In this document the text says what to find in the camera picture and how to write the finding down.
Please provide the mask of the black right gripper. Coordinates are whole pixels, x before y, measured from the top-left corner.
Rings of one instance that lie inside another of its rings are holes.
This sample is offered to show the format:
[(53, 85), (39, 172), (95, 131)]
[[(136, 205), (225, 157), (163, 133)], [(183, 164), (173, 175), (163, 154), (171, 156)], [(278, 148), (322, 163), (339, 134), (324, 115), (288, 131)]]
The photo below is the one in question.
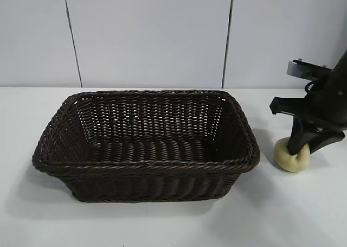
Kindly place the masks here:
[(274, 115), (293, 116), (289, 154), (301, 151), (306, 132), (310, 154), (342, 141), (346, 130), (346, 57), (341, 57), (332, 69), (296, 59), (289, 62), (287, 74), (309, 81), (304, 97), (274, 97), (269, 106)]

